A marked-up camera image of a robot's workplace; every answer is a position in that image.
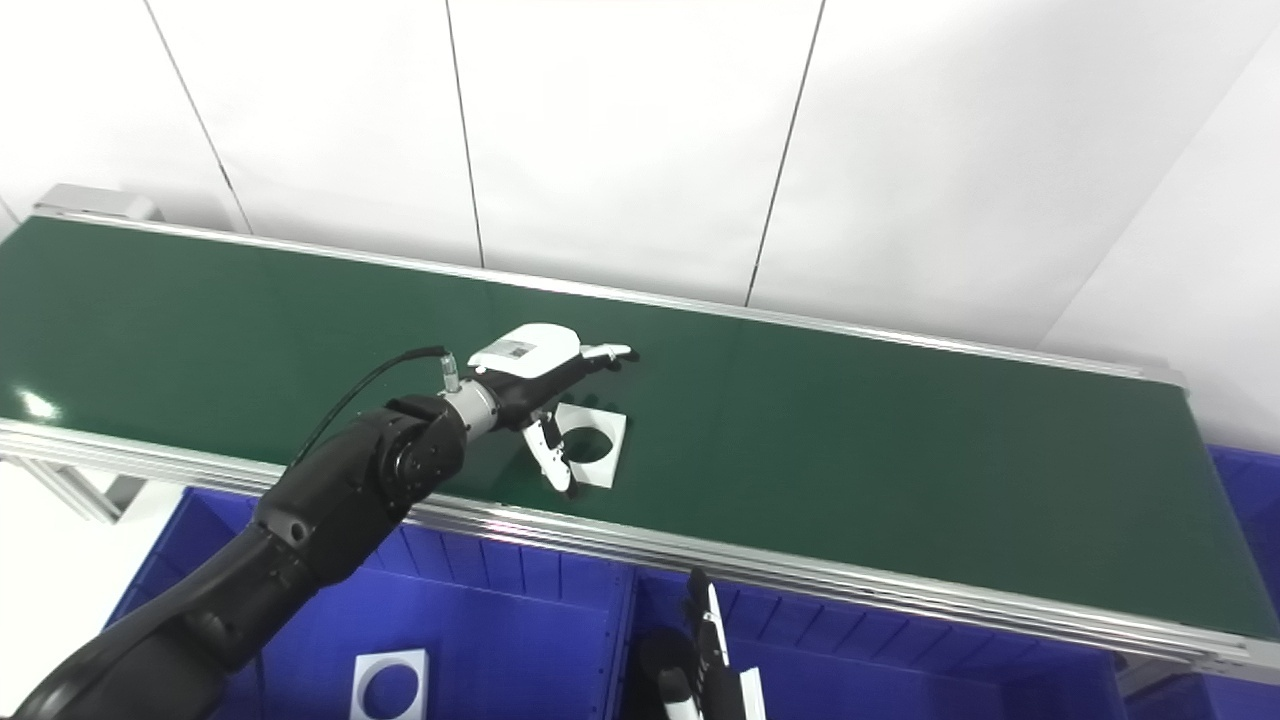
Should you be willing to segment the white and black left hand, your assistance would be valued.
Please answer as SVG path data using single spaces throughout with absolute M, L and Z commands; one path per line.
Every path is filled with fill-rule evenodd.
M 552 488 L 573 498 L 579 478 L 564 456 L 563 432 L 550 404 L 589 375 L 637 360 L 628 345 L 585 345 L 568 327 L 530 323 L 476 351 L 463 387 L 485 400 L 488 429 L 521 436 Z

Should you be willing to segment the white and black right hand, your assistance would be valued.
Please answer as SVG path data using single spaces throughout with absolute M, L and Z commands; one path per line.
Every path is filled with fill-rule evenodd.
M 686 632 L 663 626 L 646 638 L 643 651 L 664 716 L 765 719 L 760 670 L 733 667 L 719 596 L 700 568 L 689 574 L 684 614 Z

